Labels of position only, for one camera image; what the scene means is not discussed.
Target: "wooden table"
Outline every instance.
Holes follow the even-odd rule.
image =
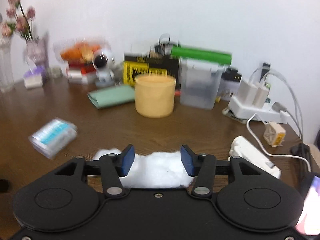
[[[11,208],[14,193],[74,156],[83,155],[90,160],[98,149],[124,149],[128,144],[134,145],[136,153],[147,155],[154,151],[177,151],[182,144],[188,144],[196,153],[214,154],[226,160],[231,142],[239,135],[257,146],[245,125],[222,115],[226,102],[207,111],[182,106],[176,100],[172,115],[150,119],[139,115],[134,103],[96,109],[87,97],[87,92],[94,89],[94,85],[68,84],[65,78],[60,78],[43,88],[26,90],[19,83],[15,90],[0,93],[0,178],[12,184],[9,193],[0,194],[0,238],[9,238],[20,228]],[[78,136],[54,160],[49,160],[34,150],[28,137],[55,117],[74,123]],[[290,147],[300,142],[291,127],[284,125],[287,131],[284,145],[272,148],[262,137],[264,125],[252,122],[251,127],[272,154],[289,154]],[[281,169],[281,180],[296,187],[298,161],[271,160]],[[99,179],[90,179],[89,184],[101,191]],[[226,176],[219,176],[214,190],[226,184]]]

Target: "white fluffy material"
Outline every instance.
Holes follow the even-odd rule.
[[[120,154],[118,149],[99,150],[93,160],[109,153]],[[121,178],[124,187],[131,188],[174,188],[188,187],[189,177],[180,159],[180,152],[154,152],[150,155],[135,155],[128,176]]]

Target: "yellow bucket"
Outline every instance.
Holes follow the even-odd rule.
[[[145,117],[159,118],[172,113],[176,79],[172,76],[143,74],[135,78],[135,106]]]

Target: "smartphone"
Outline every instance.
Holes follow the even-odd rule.
[[[320,234],[320,174],[310,173],[302,182],[300,193],[305,199],[296,230],[307,239],[314,239]]]

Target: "screw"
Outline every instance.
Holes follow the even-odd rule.
[[[161,197],[163,197],[163,194],[161,194],[161,193],[156,193],[156,194],[154,194],[154,196],[155,196],[156,198],[161,198]]]
[[[210,192],[210,190],[207,187],[196,187],[195,193],[198,195],[206,195]]]
[[[122,193],[122,188],[120,187],[110,187],[107,189],[107,192],[110,194],[110,195],[119,195]]]

